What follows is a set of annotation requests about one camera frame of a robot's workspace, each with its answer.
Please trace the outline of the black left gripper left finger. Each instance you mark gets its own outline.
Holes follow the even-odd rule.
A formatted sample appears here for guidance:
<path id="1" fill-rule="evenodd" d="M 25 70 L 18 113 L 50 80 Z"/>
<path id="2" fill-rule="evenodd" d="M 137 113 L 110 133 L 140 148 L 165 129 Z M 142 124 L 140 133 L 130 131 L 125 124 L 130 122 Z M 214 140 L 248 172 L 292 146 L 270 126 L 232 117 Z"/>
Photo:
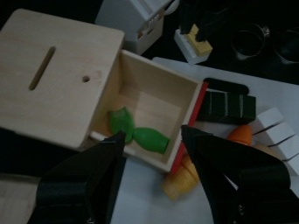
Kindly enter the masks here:
<path id="1" fill-rule="evenodd" d="M 41 178 L 26 224 L 109 224 L 122 177 L 118 132 L 62 161 Z"/>

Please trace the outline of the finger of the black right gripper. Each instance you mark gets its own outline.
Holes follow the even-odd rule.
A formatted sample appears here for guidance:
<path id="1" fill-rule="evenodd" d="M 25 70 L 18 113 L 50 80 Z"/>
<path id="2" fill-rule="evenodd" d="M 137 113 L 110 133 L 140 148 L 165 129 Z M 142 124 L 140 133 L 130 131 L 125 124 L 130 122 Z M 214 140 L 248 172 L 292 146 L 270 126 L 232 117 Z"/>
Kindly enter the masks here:
<path id="1" fill-rule="evenodd" d="M 196 41 L 201 42 L 206 40 L 206 37 L 212 34 L 217 23 L 217 15 L 212 11 L 205 11 L 198 15 L 196 20 L 197 25 L 197 33 L 196 33 Z"/>
<path id="2" fill-rule="evenodd" d="M 194 23 L 197 0 L 180 0 L 178 13 L 180 13 L 180 31 L 181 34 L 188 34 Z"/>

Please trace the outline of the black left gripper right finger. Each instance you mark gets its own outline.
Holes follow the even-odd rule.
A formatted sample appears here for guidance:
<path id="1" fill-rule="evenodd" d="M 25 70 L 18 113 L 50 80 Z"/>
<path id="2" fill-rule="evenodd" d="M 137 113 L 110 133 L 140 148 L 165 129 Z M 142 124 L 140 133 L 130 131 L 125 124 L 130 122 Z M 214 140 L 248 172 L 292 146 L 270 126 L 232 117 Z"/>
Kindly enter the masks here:
<path id="1" fill-rule="evenodd" d="M 181 126 L 181 141 L 213 224 L 299 224 L 299 196 L 277 158 L 186 125 Z"/>

